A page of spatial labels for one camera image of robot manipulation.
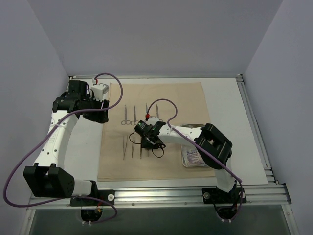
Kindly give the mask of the metal instrument tray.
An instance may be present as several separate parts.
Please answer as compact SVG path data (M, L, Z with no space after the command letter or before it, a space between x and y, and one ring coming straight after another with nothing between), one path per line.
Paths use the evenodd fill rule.
M196 147L192 144L181 146L182 164L186 168L209 168Z

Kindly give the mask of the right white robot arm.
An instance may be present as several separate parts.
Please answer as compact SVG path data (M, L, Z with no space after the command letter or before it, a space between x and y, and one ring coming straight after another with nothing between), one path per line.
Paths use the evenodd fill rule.
M169 143L196 148L204 163L214 169L217 196L223 202L228 202L235 196L233 187L236 182L242 185L242 180L231 170L233 144L211 123L204 127L182 127L161 121L150 124L140 120L134 127L134 132L154 149L164 149Z

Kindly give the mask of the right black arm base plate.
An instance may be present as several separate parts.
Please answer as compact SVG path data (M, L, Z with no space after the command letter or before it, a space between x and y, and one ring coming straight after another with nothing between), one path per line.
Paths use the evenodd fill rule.
M217 187L202 188L204 204L239 204L241 199L241 187L234 186L230 192L225 192Z

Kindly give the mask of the surgical scissors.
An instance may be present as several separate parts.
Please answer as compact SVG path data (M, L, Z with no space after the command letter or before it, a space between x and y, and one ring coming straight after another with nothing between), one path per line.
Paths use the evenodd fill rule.
M128 119L127 115L127 105L124 105L124 119L121 121L121 125L130 125L131 121Z

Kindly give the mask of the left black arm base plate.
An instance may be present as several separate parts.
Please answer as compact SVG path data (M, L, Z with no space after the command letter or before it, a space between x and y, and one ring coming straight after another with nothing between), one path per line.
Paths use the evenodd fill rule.
M89 196L74 197L70 200L72 207L87 207L87 206L108 206L114 205L115 190L113 189L98 189L92 192Z

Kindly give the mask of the surgical forceps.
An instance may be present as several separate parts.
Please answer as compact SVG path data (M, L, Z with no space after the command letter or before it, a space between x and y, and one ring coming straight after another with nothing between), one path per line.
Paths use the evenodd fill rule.
M125 160L127 145L128 145L128 136L124 135L123 136L123 160Z

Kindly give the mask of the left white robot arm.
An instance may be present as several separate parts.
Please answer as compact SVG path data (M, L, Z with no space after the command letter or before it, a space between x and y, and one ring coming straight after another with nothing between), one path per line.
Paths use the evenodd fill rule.
M94 205L99 198L94 190L95 182L75 179L65 171L65 155L68 142L79 117L97 123L108 122L105 99L109 87L106 84L88 86L87 82L70 81L68 90L56 98L52 105L52 134L44 142L33 166L24 169L23 176L36 197L70 198L81 196L87 205Z

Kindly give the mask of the beige cloth wrap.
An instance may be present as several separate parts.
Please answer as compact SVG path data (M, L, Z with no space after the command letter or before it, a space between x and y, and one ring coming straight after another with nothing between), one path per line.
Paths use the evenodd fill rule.
M133 107L136 107L138 120L145 117L145 104L156 101L149 113L156 116L156 105L159 117L167 121L176 115L171 125L206 124L210 116L205 95L200 82L174 84L110 84L109 101L120 103L108 111L109 121L103 127L99 169L97 179L105 181L164 180L214 177L211 168L186 168L182 164L181 145L168 144L164 151L142 151L135 144L134 157L132 142L140 142L140 136L134 134L134 126L121 125L124 119L124 105L127 105L129 120L133 120ZM128 136L125 160L123 160L123 136Z

